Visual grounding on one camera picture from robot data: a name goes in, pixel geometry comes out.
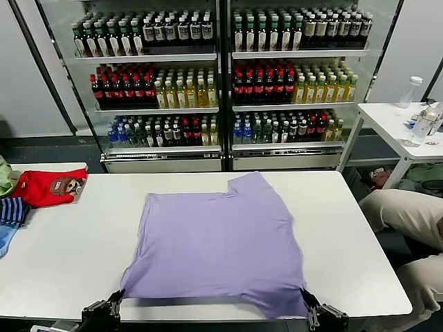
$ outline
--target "white side table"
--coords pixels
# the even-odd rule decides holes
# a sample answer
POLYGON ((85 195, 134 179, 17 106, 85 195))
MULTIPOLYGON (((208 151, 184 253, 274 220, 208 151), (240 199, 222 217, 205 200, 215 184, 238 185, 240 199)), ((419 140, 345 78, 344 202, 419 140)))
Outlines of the white side table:
POLYGON ((400 161, 386 181, 383 189, 393 188, 413 163, 436 163, 443 161, 443 133, 435 133, 426 142, 436 142, 436 145, 422 144, 419 147, 405 145, 410 134, 408 120, 413 114, 419 113, 427 105, 414 102, 408 109, 400 109, 396 104, 359 104, 359 115, 351 130, 343 154, 336 168, 342 172, 350 157, 352 148, 363 123, 370 125, 381 138, 400 156, 400 161))

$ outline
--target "refrigerator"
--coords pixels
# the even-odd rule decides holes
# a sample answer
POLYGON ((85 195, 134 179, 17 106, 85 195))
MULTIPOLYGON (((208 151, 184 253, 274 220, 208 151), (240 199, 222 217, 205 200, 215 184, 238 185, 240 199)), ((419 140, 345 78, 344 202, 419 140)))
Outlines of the refrigerator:
MULTIPOLYGON (((272 4, 263 0, 208 0, 205 2, 193 0, 186 3, 177 0, 167 3, 158 0, 149 3, 139 0, 36 0, 35 2, 15 0, 11 2, 17 5, 16 15, 20 15, 24 20, 31 38, 35 41, 36 51, 41 54, 44 65, 53 77, 55 88, 66 105, 68 113, 70 109, 72 110, 70 116, 76 112, 73 116, 77 119, 75 121, 81 122, 79 114, 84 117, 84 121, 100 147, 101 156, 98 158, 111 173, 220 172, 335 167, 343 150, 341 138, 324 139, 322 132, 315 131, 315 137, 312 136, 309 139, 294 136, 292 140, 282 140, 284 127, 282 117, 288 117, 290 120, 290 114, 299 116, 301 112, 301 116, 306 119, 309 119, 311 115, 316 116, 317 122, 323 116, 326 116, 326 121, 333 118, 336 124, 339 119, 343 119, 343 130, 351 128, 357 113, 355 104, 368 99, 402 5, 402 1, 398 0, 331 0, 309 1, 309 3, 278 0, 273 1, 272 4), (315 38, 303 40, 306 24, 304 18, 303 37, 299 49, 295 49, 291 41, 288 47, 282 50, 284 16, 291 16, 289 33, 292 39, 296 16, 303 14, 301 8, 312 10, 316 16, 315 20, 320 21, 322 11, 329 14, 329 11, 341 10, 342 13, 348 10, 354 18, 356 14, 364 16, 370 12, 373 16, 371 16, 372 24, 368 38, 359 43, 338 43, 334 41, 335 39, 326 42, 326 39, 321 39, 321 35, 316 36, 314 30, 315 38), (188 39, 182 40, 179 34, 181 23, 179 18, 185 14, 185 11, 188 15, 185 23, 188 25, 189 36, 188 39), (171 13, 175 15, 170 16, 171 20, 167 21, 171 13), (195 13, 197 13, 196 24, 199 24, 200 31, 192 30, 192 16, 195 13), (266 46, 262 50, 257 48, 260 13, 264 13, 263 15, 268 19, 266 46), (275 49, 270 47, 271 20, 274 14, 278 16, 276 21, 278 43, 275 49), (149 24, 145 24, 144 20, 149 15, 150 22, 154 25, 152 27, 154 43, 152 44, 147 40, 150 37, 145 34, 149 33, 149 24), (208 21, 204 19, 206 15, 209 15, 208 21), (253 17, 251 21, 255 35, 251 49, 247 49, 246 44, 251 41, 247 36, 249 15, 253 17), (156 29, 155 19, 159 16, 161 16, 161 27, 156 29), (238 30, 235 26, 235 17, 238 16, 243 20, 240 29, 243 33, 241 49, 236 49, 235 35, 238 30), (125 48, 125 44, 119 44, 114 49, 114 46, 110 44, 107 23, 112 20, 114 20, 114 28, 119 38, 124 34, 121 28, 128 29, 130 42, 128 48, 125 48), (124 20, 126 20, 125 23, 120 26, 120 22, 124 20), (96 26, 95 23, 101 24, 103 34, 107 36, 104 39, 108 44, 103 46, 98 41, 100 24, 96 26), (91 38, 95 40, 95 43, 91 45, 88 44, 88 24, 95 36, 95 39, 91 38), (208 24, 211 26, 211 37, 208 36, 208 24), (175 39, 167 38, 166 31, 171 31, 171 29, 168 30, 168 26, 174 26, 175 39), (78 41, 74 40, 76 28, 80 29, 84 43, 81 45, 86 50, 83 50, 78 41), (136 33, 140 33, 141 47, 139 48, 133 40, 136 33), (268 64, 273 68, 287 65, 293 70, 307 66, 308 73, 315 74, 317 85, 319 75, 314 73, 315 66, 320 71, 321 66, 335 68, 336 71, 340 71, 341 67, 346 68, 350 76, 358 75, 354 97, 352 100, 340 102, 335 100, 324 102, 321 99, 317 102, 296 102, 292 96, 279 99, 273 92, 275 95, 269 94, 265 98, 260 97, 261 95, 257 98, 238 98, 235 90, 238 87, 235 83, 235 80, 238 80, 237 74, 241 71, 247 77, 245 68, 248 66, 266 68, 268 64), (161 76, 158 91, 155 89, 155 80, 146 89, 135 90, 134 74, 139 68, 138 84, 141 84, 141 78, 145 78, 148 73, 155 80, 161 76), (103 73, 107 74, 106 80, 98 82, 103 73), (93 81, 91 81, 91 74, 95 75, 93 81), (170 87, 166 85, 169 74, 171 74, 172 85, 170 87), (114 75, 118 76, 117 81, 121 81, 121 88, 118 82, 117 87, 114 86, 112 82, 114 75), (131 85, 131 87, 127 86, 127 89, 125 75, 131 85), (199 86, 199 75, 203 75, 202 89, 199 86), (183 81, 187 81, 189 76, 193 83, 190 89, 182 93, 185 97, 181 103, 179 92, 183 92, 183 89, 179 88, 177 81, 181 78, 182 86, 188 88, 183 81), (213 84, 208 84, 208 78, 213 79, 213 84), (109 91, 121 90, 123 98, 114 100, 114 95, 112 101, 106 100, 105 82, 113 87, 109 91), (188 95, 188 91, 192 89, 194 89, 196 99, 194 103, 190 102, 191 97, 188 95), (141 90, 145 90, 143 98, 138 98, 141 90), (199 95, 200 90, 204 95, 202 99, 199 95), (133 91, 137 95, 127 95, 128 91, 133 91), (147 98, 148 91, 150 91, 150 98, 147 98), (169 100, 169 95, 175 96, 175 99, 169 100), (159 102, 159 98, 163 98, 168 105, 165 107, 159 102), (246 127, 250 127, 253 132, 256 116, 262 123, 266 122, 263 121, 263 112, 266 112, 268 118, 271 119, 274 113, 278 115, 276 120, 279 122, 279 132, 276 140, 271 135, 271 140, 258 138, 253 141, 245 131, 246 127), (234 134, 235 123, 238 120, 242 128, 240 140, 234 134), (249 126, 246 125, 246 120, 250 120, 249 126), (156 131, 156 121, 160 122, 160 131, 156 131), (167 129, 165 129, 165 121, 168 122, 167 129), (145 132, 142 138, 133 133, 136 123, 145 132), (203 124, 206 125, 205 130, 202 130, 203 124), (118 133, 119 127, 125 131, 125 125, 130 125, 129 135, 126 135, 126 138, 125 135, 119 136, 118 133), (150 135, 146 129, 147 125, 151 129, 150 135), (178 133, 172 133, 171 136, 174 125, 178 125, 178 133)), ((244 87, 248 85, 245 80, 242 84, 244 87)))

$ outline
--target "white bottle cap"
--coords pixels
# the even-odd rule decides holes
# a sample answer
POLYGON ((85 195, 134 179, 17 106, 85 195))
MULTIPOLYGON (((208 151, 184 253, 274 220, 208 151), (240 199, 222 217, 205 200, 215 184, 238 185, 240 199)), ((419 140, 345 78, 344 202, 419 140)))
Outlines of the white bottle cap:
POLYGON ((423 82, 423 79, 421 77, 418 77, 418 76, 411 76, 410 79, 409 79, 409 82, 412 85, 419 86, 423 82))

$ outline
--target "floor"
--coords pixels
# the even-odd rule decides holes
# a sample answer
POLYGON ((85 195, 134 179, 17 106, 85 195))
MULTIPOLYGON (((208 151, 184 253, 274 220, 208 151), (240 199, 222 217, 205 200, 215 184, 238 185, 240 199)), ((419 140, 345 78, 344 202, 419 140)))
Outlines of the floor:
MULTIPOLYGON (((63 162, 86 162, 89 173, 103 173, 105 170, 100 164, 100 150, 92 138, 38 138, 24 140, 8 140, 0 142, 0 154, 9 163, 63 163, 63 162)), ((364 158, 392 158, 395 153, 387 147, 382 140, 374 137, 362 137, 356 144, 353 159, 364 158)), ((403 237, 392 230, 386 230, 377 235, 385 250, 392 266, 398 267, 411 260, 412 254, 403 237)), ((154 330, 167 329, 187 330, 194 332, 201 329, 205 332, 223 332, 225 324, 151 324, 154 330)), ((0 319, 0 331, 24 332, 29 331, 30 322, 21 320, 0 319)), ((230 330, 242 330, 248 332, 289 332, 284 324, 280 323, 239 323, 229 324, 230 330)), ((408 330, 408 332, 442 332, 443 309, 434 314, 431 319, 408 330)))

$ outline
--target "plastic bottle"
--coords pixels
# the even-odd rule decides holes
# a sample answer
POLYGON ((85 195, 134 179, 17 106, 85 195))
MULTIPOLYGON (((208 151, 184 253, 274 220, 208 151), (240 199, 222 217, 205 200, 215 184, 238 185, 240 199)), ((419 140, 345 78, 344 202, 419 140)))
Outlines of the plastic bottle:
POLYGON ((410 147, 419 147, 426 139, 429 131, 437 120, 437 114, 435 109, 428 107, 426 110, 422 111, 417 123, 409 135, 406 145, 410 147))
POLYGON ((410 103, 413 101, 414 93, 416 92, 417 88, 420 86, 422 82, 423 79, 421 77, 418 76, 410 77, 408 90, 404 92, 399 101, 398 106, 401 109, 407 109, 409 107, 410 103))

